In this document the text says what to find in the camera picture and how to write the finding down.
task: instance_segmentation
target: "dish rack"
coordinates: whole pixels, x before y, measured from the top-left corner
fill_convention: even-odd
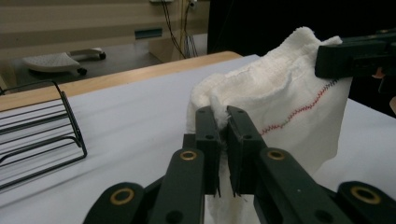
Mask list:
[[[44,80],[0,89],[0,97],[41,83],[50,84],[59,98],[0,111],[0,190],[87,157],[72,108],[56,82]]]

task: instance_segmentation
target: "caster wheel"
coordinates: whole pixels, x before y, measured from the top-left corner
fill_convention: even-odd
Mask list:
[[[77,72],[78,72],[80,75],[82,75],[82,76],[87,75],[87,69],[85,69],[85,68],[79,68],[79,69],[77,70]]]
[[[100,53],[99,58],[100,58],[100,60],[104,60],[106,58],[106,54],[104,52]]]

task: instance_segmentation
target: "white towel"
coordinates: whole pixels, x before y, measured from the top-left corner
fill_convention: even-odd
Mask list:
[[[313,174],[337,152],[352,80],[316,77],[316,56],[320,45],[340,43],[338,36],[322,42],[301,27],[259,60],[205,78],[191,92],[187,132],[195,132],[195,111],[207,105],[224,128],[233,105],[247,111],[268,147],[287,150]],[[260,223],[251,195],[233,197],[225,153],[220,162],[221,198],[206,196],[213,222]]]

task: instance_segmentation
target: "floor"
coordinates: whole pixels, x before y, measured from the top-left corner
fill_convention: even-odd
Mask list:
[[[207,35],[195,35],[193,37],[198,56],[206,54],[206,39]],[[24,65],[22,59],[13,60],[11,65],[17,78],[17,85],[23,85],[46,79],[52,79],[56,83],[62,84],[86,78],[109,76],[118,72],[162,63],[149,52],[148,42],[135,42],[129,45],[102,47],[101,49],[106,54],[104,60],[100,60],[99,55],[73,56],[73,59],[78,61],[83,68],[87,69],[88,72],[85,76],[80,75],[77,71],[37,73],[29,70]],[[20,89],[20,91],[27,91],[40,87],[42,86],[35,85]]]

